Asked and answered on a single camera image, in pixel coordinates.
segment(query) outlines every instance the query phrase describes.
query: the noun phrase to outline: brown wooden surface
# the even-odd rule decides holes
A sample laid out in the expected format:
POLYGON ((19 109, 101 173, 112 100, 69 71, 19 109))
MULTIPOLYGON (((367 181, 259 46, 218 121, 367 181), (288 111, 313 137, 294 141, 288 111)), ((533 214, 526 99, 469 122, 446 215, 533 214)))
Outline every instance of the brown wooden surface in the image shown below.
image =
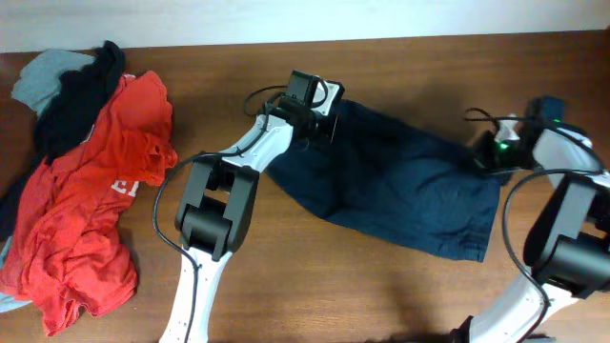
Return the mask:
MULTIPOLYGON (((484 124, 460 121, 477 106, 521 114, 554 94, 567 121, 589 131, 610 163, 610 37, 607 32, 409 38, 333 43, 126 50, 128 71, 156 71, 174 104, 173 146, 184 158, 229 147, 252 125, 241 112, 250 91, 287 81, 291 69, 338 80, 345 98, 440 136, 467 142, 484 124)), ((34 54, 0 55, 0 183, 31 153, 33 114, 10 100, 34 54)), ((160 225, 173 216, 186 172, 167 189, 160 225)), ((539 181, 514 203, 516 245, 551 188, 539 181)), ((0 314, 2 342, 153 342, 170 316, 180 259, 153 233, 155 189, 141 187, 118 223, 140 270, 137 295, 102 318, 83 316, 51 339, 34 307, 0 314)), ((485 262, 454 262, 393 246, 307 214, 267 176, 253 223, 223 274, 210 337, 230 342, 363 342, 393 333, 444 333, 485 309, 517 275, 496 223, 485 262)), ((596 294, 544 324, 562 342, 610 341, 610 297, 596 294)))

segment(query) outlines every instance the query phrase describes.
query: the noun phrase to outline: wood grain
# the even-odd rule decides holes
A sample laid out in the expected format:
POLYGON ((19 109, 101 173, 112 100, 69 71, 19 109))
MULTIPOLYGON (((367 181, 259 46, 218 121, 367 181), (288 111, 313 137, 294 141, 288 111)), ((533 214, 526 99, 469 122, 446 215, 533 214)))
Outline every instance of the wood grain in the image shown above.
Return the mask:
MULTIPOLYGON (((250 91, 286 82, 291 69, 337 80, 344 97, 459 142, 484 124, 463 123, 477 106, 522 113, 535 96, 568 103, 610 163, 610 36, 607 31, 387 39, 353 42, 126 50, 128 71, 156 71, 174 105, 173 146, 184 158, 230 146, 251 125, 250 91)), ((0 55, 1 186, 31 153, 33 114, 10 100, 16 73, 34 54, 0 55)), ((171 237, 186 172, 167 189, 160 225, 171 237)), ((550 195, 539 181, 511 215, 517 246, 550 195)), ((502 192, 501 200, 507 190, 502 192)), ((154 342, 170 316, 179 256, 153 233, 155 189, 141 187, 118 230, 140 270, 137 295, 102 318, 83 316, 44 337, 34 307, 0 314, 2 342, 154 342)), ((223 274, 210 337, 218 342, 363 342, 394 333, 445 333, 484 310, 517 275, 496 223, 483 264, 435 258, 325 223, 261 178, 253 223, 223 274)), ((539 331, 561 342, 610 341, 610 297, 595 294, 539 331)))

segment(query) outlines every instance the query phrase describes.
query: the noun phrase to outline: white wall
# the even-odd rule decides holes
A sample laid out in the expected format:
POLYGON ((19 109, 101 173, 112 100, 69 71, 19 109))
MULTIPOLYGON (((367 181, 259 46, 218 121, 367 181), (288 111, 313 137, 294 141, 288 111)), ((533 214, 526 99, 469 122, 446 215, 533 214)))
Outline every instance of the white wall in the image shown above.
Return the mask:
POLYGON ((605 29, 608 0, 0 0, 0 51, 605 29))

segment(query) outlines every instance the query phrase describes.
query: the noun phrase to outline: pile of clothes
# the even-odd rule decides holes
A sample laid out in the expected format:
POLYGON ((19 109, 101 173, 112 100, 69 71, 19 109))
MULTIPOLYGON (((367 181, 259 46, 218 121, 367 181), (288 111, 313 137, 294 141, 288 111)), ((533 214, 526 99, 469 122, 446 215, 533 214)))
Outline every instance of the pile of clothes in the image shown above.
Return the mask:
POLYGON ((124 73, 113 42, 95 54, 47 50, 11 94, 38 121, 30 169, 0 200, 0 312, 31 302, 47 335, 69 327, 81 307, 104 315, 135 294, 116 222, 140 182, 160 185, 177 162, 159 77, 124 73))

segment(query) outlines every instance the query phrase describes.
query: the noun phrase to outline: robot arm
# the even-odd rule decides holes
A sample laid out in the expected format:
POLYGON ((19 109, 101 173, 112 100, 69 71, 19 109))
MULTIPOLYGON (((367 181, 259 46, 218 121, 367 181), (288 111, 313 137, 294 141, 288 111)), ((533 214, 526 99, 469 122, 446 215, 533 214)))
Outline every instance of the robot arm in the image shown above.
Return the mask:
MULTIPOLYGON (((555 101, 539 99, 541 103, 534 106, 539 112, 534 115, 545 114, 545 100, 555 101)), ((598 171, 601 168, 594 156, 556 131, 535 130, 526 123, 520 130, 520 135, 517 135, 511 124, 501 126, 496 138, 511 137, 512 142, 500 138, 492 143, 515 147, 517 153, 504 161, 517 161, 515 164, 519 167, 528 169, 533 166, 528 165, 527 161, 534 161, 546 171, 598 171)), ((576 138, 585 147, 591 147, 591 141, 584 132, 570 130, 562 125, 558 125, 558 130, 576 138)), ((610 233, 607 219, 610 213, 608 176, 607 171, 595 175, 549 175, 556 190, 524 246, 525 264, 550 299, 550 306, 542 322, 579 299, 609 288, 609 241, 580 231, 584 221, 591 221, 597 229, 610 233)), ((539 290, 520 274, 490 309, 470 317, 460 329, 453 332, 454 342, 520 342, 530 328, 537 324, 542 303, 539 290)))
MULTIPOLYGON (((296 139, 332 139, 336 118, 331 107, 343 94, 339 83, 293 71, 277 107, 267 103, 265 114, 223 152, 193 162, 175 226, 180 241, 196 264, 197 288, 189 342, 208 341, 208 323, 220 275, 244 241, 252 218, 261 172, 296 139), (229 193, 227 203, 212 199, 206 190, 229 193)), ((182 256, 180 280, 172 314, 160 342, 184 341, 193 306, 192 262, 182 256)))

